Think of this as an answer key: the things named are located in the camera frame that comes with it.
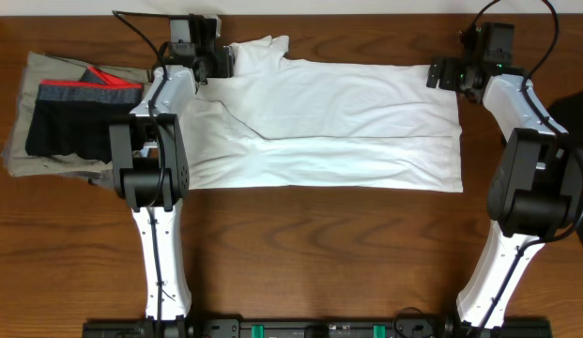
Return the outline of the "white t-shirt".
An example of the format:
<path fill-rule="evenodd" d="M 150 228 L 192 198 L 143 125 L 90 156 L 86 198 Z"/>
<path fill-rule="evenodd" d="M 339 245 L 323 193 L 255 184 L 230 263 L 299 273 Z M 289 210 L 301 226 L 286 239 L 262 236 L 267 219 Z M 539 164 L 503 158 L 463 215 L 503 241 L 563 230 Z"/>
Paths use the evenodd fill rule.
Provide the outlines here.
<path fill-rule="evenodd" d="M 236 43 L 180 117 L 194 189 L 461 192 L 457 98 L 424 66 L 290 60 L 286 36 Z"/>

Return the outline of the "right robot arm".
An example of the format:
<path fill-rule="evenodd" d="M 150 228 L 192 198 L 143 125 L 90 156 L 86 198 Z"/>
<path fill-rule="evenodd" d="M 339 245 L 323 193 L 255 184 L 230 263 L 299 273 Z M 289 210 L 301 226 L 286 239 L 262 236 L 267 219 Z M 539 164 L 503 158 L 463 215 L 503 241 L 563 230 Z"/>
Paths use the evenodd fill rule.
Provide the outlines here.
<path fill-rule="evenodd" d="M 506 141 L 486 208 L 483 253 L 441 337 L 549 337 L 544 318 L 509 318 L 508 302 L 532 258 L 583 224 L 583 146 L 537 98 L 533 73 L 513 66 L 514 26 L 474 19 L 460 57 L 437 57 L 427 86 L 461 94 L 495 118 Z"/>

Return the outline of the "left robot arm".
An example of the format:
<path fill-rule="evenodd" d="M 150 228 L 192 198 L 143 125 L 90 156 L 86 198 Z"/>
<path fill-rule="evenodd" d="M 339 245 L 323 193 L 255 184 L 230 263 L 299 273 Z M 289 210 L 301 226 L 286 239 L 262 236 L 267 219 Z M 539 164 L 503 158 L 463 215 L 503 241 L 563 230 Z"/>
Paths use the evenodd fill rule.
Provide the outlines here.
<path fill-rule="evenodd" d="M 154 47 L 157 64 L 142 101 L 109 126 L 115 190 L 141 237 L 147 299 L 138 324 L 84 326 L 90 337 L 191 337 L 192 294 L 180 239 L 190 169 L 179 117 L 210 78 L 230 78 L 235 57 L 219 47 L 216 15 L 170 15 L 170 38 Z"/>

